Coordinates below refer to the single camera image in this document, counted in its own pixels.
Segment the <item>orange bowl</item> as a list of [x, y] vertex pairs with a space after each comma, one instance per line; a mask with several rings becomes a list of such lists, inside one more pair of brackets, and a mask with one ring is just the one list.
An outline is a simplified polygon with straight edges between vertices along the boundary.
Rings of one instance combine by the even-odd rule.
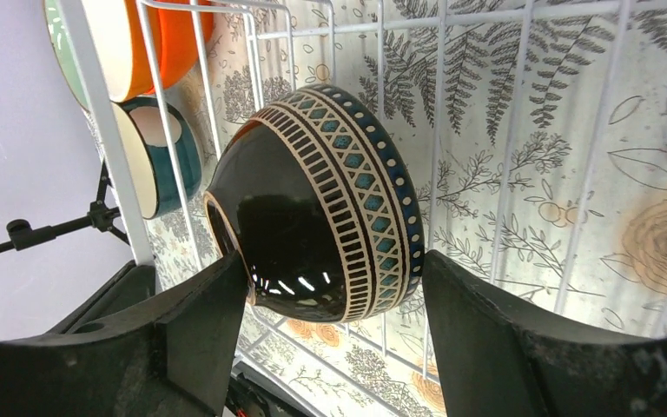
[[[111, 101], [126, 102], [155, 92], [137, 2], [86, 0], [89, 24]], [[147, 8], [162, 87], [179, 82], [198, 62], [192, 15]]]

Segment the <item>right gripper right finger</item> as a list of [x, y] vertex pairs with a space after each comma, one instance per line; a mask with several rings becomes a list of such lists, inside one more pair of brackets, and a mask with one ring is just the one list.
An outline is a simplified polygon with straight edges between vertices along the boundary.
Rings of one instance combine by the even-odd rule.
[[450, 416], [667, 416], [667, 337], [568, 319], [432, 250], [423, 291]]

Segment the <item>black bowl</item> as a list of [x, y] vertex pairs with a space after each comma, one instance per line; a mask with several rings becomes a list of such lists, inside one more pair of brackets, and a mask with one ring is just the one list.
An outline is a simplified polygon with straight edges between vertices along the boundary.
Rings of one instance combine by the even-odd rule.
[[398, 307], [421, 282], [416, 188], [376, 116], [337, 86], [300, 87], [252, 114], [203, 200], [221, 253], [244, 262], [253, 306], [346, 323]]

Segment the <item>teal and white bowl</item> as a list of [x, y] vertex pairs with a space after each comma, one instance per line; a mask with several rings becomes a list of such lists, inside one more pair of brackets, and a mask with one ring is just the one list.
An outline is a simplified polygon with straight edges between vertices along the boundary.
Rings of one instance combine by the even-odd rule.
[[[137, 201], [145, 220], [182, 206], [157, 100], [138, 96], [112, 103]], [[201, 186], [202, 146], [182, 114], [168, 106], [168, 122], [185, 193], [193, 197]]]

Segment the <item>mint green bowl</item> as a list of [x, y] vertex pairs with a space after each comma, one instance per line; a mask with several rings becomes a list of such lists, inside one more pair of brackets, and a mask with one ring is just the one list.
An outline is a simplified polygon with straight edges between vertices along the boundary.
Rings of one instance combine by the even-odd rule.
[[52, 48], [63, 77], [80, 107], [84, 111], [88, 111], [89, 108], [83, 90], [80, 71], [76, 67], [75, 54], [71, 48], [69, 36], [64, 26], [62, 12], [55, 0], [44, 0], [43, 8]]

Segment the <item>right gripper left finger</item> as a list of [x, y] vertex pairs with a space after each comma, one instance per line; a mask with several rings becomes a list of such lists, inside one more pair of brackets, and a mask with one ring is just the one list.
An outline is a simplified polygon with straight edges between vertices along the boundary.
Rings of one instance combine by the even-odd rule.
[[0, 341], [0, 416], [220, 416], [247, 294], [232, 253], [73, 333]]

